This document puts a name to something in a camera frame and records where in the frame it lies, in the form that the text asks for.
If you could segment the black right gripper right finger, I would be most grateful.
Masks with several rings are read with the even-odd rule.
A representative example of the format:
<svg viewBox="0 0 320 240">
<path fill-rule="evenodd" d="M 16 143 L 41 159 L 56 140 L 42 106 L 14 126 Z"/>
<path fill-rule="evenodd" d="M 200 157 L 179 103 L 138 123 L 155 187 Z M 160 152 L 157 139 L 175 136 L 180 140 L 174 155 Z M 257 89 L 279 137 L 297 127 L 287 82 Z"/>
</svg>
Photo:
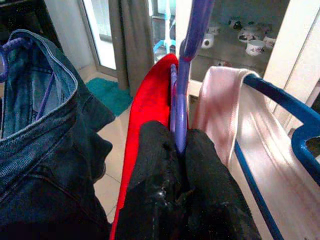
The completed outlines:
<svg viewBox="0 0 320 240">
<path fill-rule="evenodd" d="M 185 155 L 175 159 L 174 174 L 183 212 L 180 240 L 262 238 L 239 185 L 206 133 L 187 131 Z"/>
</svg>

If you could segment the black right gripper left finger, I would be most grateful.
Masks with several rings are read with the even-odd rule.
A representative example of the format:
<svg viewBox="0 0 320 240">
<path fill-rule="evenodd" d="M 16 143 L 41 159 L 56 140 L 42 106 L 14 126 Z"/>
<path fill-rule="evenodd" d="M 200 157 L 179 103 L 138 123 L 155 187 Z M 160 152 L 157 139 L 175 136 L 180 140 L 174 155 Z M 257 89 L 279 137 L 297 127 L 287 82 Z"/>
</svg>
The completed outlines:
<svg viewBox="0 0 320 240">
<path fill-rule="evenodd" d="M 158 121 L 144 123 L 116 239 L 182 239 L 187 195 L 172 134 Z"/>
</svg>

